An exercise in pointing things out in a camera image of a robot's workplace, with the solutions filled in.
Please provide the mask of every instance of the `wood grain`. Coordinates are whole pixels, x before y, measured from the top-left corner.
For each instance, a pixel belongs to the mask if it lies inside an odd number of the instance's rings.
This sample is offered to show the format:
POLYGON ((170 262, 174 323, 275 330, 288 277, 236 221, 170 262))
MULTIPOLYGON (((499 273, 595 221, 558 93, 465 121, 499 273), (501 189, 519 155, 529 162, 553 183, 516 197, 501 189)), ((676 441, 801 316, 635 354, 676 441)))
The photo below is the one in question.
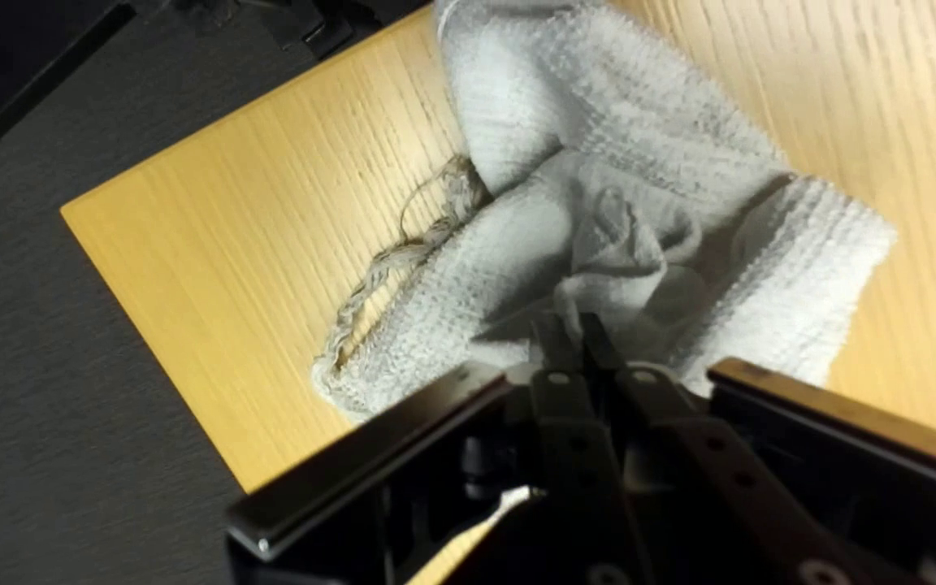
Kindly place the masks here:
MULTIPOLYGON (((936 2, 625 0, 901 227, 832 388, 936 427, 936 2)), ((64 209, 243 488, 346 423, 308 364, 403 197, 462 148, 428 14, 64 209)))

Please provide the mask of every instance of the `dark floor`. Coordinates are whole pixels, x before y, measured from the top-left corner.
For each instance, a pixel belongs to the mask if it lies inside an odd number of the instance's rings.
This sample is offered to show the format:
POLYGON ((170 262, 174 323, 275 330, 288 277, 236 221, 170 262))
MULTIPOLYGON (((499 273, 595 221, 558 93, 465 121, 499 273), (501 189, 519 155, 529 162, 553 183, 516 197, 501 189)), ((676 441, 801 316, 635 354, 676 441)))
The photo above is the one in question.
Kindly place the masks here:
POLYGON ((58 206, 306 64, 254 16, 151 9, 0 143, 0 585, 228 581, 236 481, 58 206))

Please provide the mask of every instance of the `cloth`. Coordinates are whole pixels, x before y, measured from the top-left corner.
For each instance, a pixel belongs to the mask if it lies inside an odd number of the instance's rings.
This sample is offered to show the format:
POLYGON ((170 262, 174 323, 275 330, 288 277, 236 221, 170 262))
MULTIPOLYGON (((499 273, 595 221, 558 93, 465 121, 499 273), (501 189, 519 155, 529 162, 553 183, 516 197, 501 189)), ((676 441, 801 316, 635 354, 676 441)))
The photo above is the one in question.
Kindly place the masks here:
POLYGON ((573 330, 582 312, 697 393, 729 354, 827 381, 893 240, 873 210, 798 175, 712 77, 597 0, 437 14, 495 202, 469 194, 412 245, 412 273, 356 354, 339 360, 349 335, 333 335, 316 364, 333 403, 375 416, 462 360, 526 360, 533 317, 573 330))

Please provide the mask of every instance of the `gray carpet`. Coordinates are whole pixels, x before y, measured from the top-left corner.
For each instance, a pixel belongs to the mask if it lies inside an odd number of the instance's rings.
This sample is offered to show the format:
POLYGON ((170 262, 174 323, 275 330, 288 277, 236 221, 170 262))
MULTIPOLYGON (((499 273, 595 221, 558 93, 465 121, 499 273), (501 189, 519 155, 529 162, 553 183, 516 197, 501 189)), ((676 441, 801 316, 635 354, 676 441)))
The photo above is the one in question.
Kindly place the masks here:
POLYGON ((58 206, 306 64, 254 16, 142 14, 0 143, 0 585, 228 581, 236 481, 58 206))

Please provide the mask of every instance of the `wooden table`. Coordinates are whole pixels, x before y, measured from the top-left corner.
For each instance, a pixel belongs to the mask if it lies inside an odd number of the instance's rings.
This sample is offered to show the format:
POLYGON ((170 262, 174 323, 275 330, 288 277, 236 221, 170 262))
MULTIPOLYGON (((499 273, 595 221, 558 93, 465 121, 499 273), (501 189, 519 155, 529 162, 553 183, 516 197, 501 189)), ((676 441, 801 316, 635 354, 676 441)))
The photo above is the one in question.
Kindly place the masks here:
MULTIPOLYGON (((807 171, 901 227, 838 393, 936 427, 936 2, 632 0, 807 171)), ((462 148, 417 14, 64 206, 228 469, 258 488, 340 430, 308 364, 403 197, 462 148)))

